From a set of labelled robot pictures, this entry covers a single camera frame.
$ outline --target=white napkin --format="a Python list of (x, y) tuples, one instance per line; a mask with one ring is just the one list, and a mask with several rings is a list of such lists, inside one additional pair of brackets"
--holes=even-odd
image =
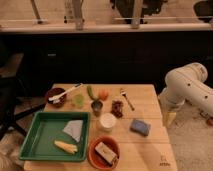
[(64, 127), (63, 132), (67, 133), (74, 140), (79, 142), (81, 138), (82, 125), (83, 125), (82, 120), (69, 121), (67, 125)]

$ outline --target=white cup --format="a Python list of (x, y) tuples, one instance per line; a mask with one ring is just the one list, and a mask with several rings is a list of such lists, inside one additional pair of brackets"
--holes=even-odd
[(111, 113), (104, 113), (99, 118), (99, 126), (103, 131), (112, 131), (117, 122), (116, 117)]

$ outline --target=green tray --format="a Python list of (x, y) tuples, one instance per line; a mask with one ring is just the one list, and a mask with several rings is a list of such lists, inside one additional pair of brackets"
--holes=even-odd
[[(62, 130), (70, 120), (83, 120), (81, 138), (77, 143)], [(86, 158), (90, 115), (87, 112), (37, 112), (21, 147), (21, 160), (72, 161)], [(78, 152), (69, 154), (54, 145), (54, 140), (77, 145)]]

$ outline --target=blue sponge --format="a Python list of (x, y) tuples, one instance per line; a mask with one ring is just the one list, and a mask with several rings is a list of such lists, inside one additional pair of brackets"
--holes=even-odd
[(149, 130), (151, 128), (150, 124), (147, 124), (141, 120), (134, 119), (131, 123), (130, 130), (138, 132), (144, 136), (149, 135)]

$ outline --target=fork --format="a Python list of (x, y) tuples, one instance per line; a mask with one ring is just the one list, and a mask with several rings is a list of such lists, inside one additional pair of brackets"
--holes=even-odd
[(127, 98), (126, 92), (124, 91), (124, 89), (120, 89), (120, 94), (126, 99), (128, 105), (130, 106), (131, 110), (134, 111), (135, 108), (133, 107), (133, 105), (131, 104), (131, 102), (129, 101), (129, 99)]

